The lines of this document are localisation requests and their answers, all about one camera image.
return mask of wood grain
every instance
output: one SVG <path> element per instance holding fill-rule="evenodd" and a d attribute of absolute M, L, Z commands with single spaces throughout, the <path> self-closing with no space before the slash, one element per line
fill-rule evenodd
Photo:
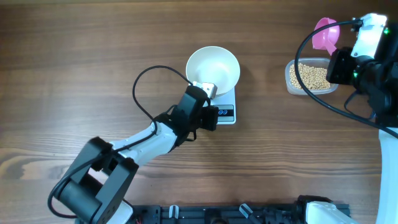
<path fill-rule="evenodd" d="M 183 72 L 207 45 L 241 65 L 237 123 L 141 167 L 133 204 L 293 202 L 321 195 L 374 223 L 381 173 L 377 130 L 287 93 L 284 68 L 321 17 L 394 15 L 377 1 L 154 1 L 0 7 L 0 223 L 71 223 L 45 205 L 90 138 L 126 138 L 149 125 L 131 99 L 151 65 Z M 338 47 L 355 36 L 342 27 Z M 307 46 L 303 57 L 327 57 Z M 137 95 L 151 114 L 178 102 L 186 84 L 154 70 Z M 322 98 L 342 106 L 353 91 Z M 367 106 L 354 104 L 360 113 Z"/>

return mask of black cable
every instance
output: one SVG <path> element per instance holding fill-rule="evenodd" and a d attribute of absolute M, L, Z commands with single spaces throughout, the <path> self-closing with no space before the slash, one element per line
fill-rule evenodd
<path fill-rule="evenodd" d="M 177 105 L 172 105 L 169 109 L 167 109 L 167 111 L 164 111 L 162 114 L 168 114 L 170 112 L 170 110 L 172 110 L 173 108 L 175 108 Z"/>
<path fill-rule="evenodd" d="M 361 23 L 362 23 L 362 20 L 361 20 L 361 19 L 356 19 L 356 20 L 352 20 L 352 21 L 344 21 L 344 22 L 334 22 L 334 23 L 332 23 L 332 24 L 328 24 L 328 25 L 326 25 L 326 26 L 323 26 L 323 27 L 321 27 L 321 28 L 315 30 L 315 31 L 313 31 L 310 35 L 308 35 L 308 36 L 304 39 L 304 41 L 301 43 L 300 47 L 298 48 L 297 53 L 296 53 L 296 56 L 295 56 L 295 60 L 294 60 L 294 70 L 295 70 L 295 73 L 296 73 L 297 81 L 298 81 L 298 83 L 300 84 L 300 86 L 303 88 L 303 90 L 304 90 L 313 100 L 315 100 L 317 103 L 321 104 L 322 106 L 328 108 L 329 110 L 332 110 L 333 112 L 338 113 L 338 114 L 341 114 L 341 115 L 343 115 L 343 116 L 345 116 L 345 117 L 347 117 L 347 118 L 351 118 L 351 119 L 353 119 L 353 120 L 359 121 L 359 122 L 361 122 L 361 123 L 363 123 L 363 124 L 367 124 L 367 125 L 372 126 L 372 127 L 374 127 L 374 128 L 378 128 L 378 129 L 380 129 L 380 130 L 382 130 L 382 131 L 385 131 L 386 133 L 388 133 L 388 134 L 394 136 L 395 138 L 398 138 L 398 133 L 396 133 L 395 131 L 393 131 L 393 130 L 391 130 L 391 129 L 389 129 L 389 128 L 386 128 L 386 127 L 384 127 L 384 126 L 380 126 L 380 125 L 378 125 L 378 124 L 376 124 L 376 123 L 373 123 L 372 121 L 366 120 L 366 119 L 364 119 L 364 118 L 362 118 L 362 117 L 360 117 L 360 116 L 358 116 L 358 115 L 350 114 L 350 113 L 344 112 L 344 111 L 342 111 L 342 110 L 339 110 L 338 108 L 335 108 L 335 107 L 333 107 L 332 105 L 329 105 L 328 103 L 326 103 L 326 102 L 324 102 L 323 100 L 319 99 L 317 96 L 315 96 L 315 95 L 304 85 L 304 82 L 303 82 L 303 80 L 302 80 L 301 77 L 300 77 L 300 73 L 299 73 L 299 58 L 300 58 L 301 51 L 304 49 L 304 47 L 305 47 L 305 45 L 307 44 L 307 42 L 308 42 L 309 40 L 311 40 L 311 38 L 312 38 L 315 34 L 321 32 L 321 31 L 323 31 L 323 30 L 325 30 L 325 29 L 327 29 L 327 28 L 334 27 L 334 26 L 342 26 L 342 25 L 348 25 L 348 24 L 361 24 Z"/>
<path fill-rule="evenodd" d="M 141 139 L 141 140 L 138 140 L 138 141 L 136 141 L 136 142 L 133 142 L 133 143 L 131 143 L 131 144 L 128 144 L 128 145 L 126 145 L 126 146 L 123 146 L 122 148 L 113 150 L 113 151 L 111 151 L 111 152 L 109 152 L 109 153 L 107 153 L 107 154 L 99 155 L 99 156 L 95 157 L 94 159 L 91 159 L 91 160 L 85 162 L 84 164 L 78 166 L 77 168 L 71 170 L 67 175 L 65 175 L 64 177 L 62 177 L 62 178 L 60 179 L 60 181 L 59 181 L 59 182 L 54 186 L 54 188 L 51 190 L 51 192 L 50 192 L 50 194 L 49 194 L 49 197 L 48 197 L 48 199 L 47 199 L 47 206 L 48 206 L 49 210 L 50 210 L 54 215 L 56 215 L 56 216 L 58 216 L 58 217 L 60 217 L 60 218 L 77 218 L 76 215 L 65 215 L 65 214 L 59 213 L 59 212 L 57 212 L 57 211 L 54 209 L 54 207 L 52 206 L 52 198 L 54 197 L 55 192 L 56 192 L 56 191 L 58 190 L 58 188 L 61 187 L 66 181 L 69 181 L 69 179 L 70 179 L 71 176 L 73 176 L 73 175 L 76 174 L 79 170 L 82 170 L 82 169 L 83 169 L 84 167 L 86 167 L 86 166 L 89 166 L 89 165 L 91 165 L 91 164 L 93 164 L 93 163 L 95 163 L 95 162 L 97 162 L 97 161 L 100 161 L 100 160 L 104 159 L 105 157 L 112 156 L 113 154 L 116 154 L 116 153 L 118 153 L 118 152 L 120 152 L 120 151 L 129 149 L 129 148 L 131 148 L 131 147 L 133 147 L 133 146 L 135 146 L 135 145 L 137 145 L 137 144 L 140 144 L 140 143 L 142 143 L 142 142 L 144 142 L 144 141 L 150 139 L 153 135 L 156 134 L 156 132 L 157 132 L 157 123 L 155 122 L 154 118 L 153 118 L 153 117 L 152 117 L 152 116 L 151 116 L 151 115 L 138 103 L 137 98 L 136 98 L 136 85 L 137 85 L 138 79 L 140 79 L 140 77 L 141 77 L 144 73 L 148 72 L 149 70 L 155 69 L 155 68 L 166 68 L 166 69 L 169 69 L 169 70 L 175 72 L 177 75 L 180 75 L 185 81 L 187 81 L 189 84 L 192 85 L 192 82 L 190 82 L 187 78 L 185 78 L 180 72 L 178 72 L 178 71 L 175 70 L 174 68 L 171 68 L 171 67 L 168 67 L 168 66 L 165 66 L 165 65 L 155 65 L 155 66 L 149 67 L 149 68 L 145 69 L 144 71 L 142 71 L 142 72 L 138 75 L 138 77 L 136 78 L 136 80 L 134 81 L 134 84 L 133 84 L 133 86 L 132 86 L 132 99 L 134 100 L 134 102 L 136 103 L 136 105 L 141 109 L 141 111 L 144 112 L 144 114 L 147 115 L 148 118 L 152 121 L 152 123 L 153 123 L 154 126 L 155 126 L 154 131 L 151 132 L 147 137 L 144 137 L 144 138 Z"/>
<path fill-rule="evenodd" d="M 348 108 L 347 108 L 347 106 L 348 106 L 348 104 L 351 102 L 351 100 L 353 100 L 353 98 L 355 97 L 355 96 L 357 96 L 359 94 L 359 91 L 358 90 L 355 90 L 348 98 L 347 98 L 347 100 L 344 102 L 344 109 L 347 111 L 347 112 L 349 112 L 350 114 L 354 114 L 354 115 L 356 115 L 355 113 L 353 113 L 352 111 L 350 111 Z M 372 110 L 372 113 L 371 113 L 371 115 L 369 116 L 369 118 L 364 118 L 364 119 L 373 119 L 374 118 L 374 116 L 375 116 L 376 114 L 375 114 L 375 112 L 374 112 L 374 110 Z"/>

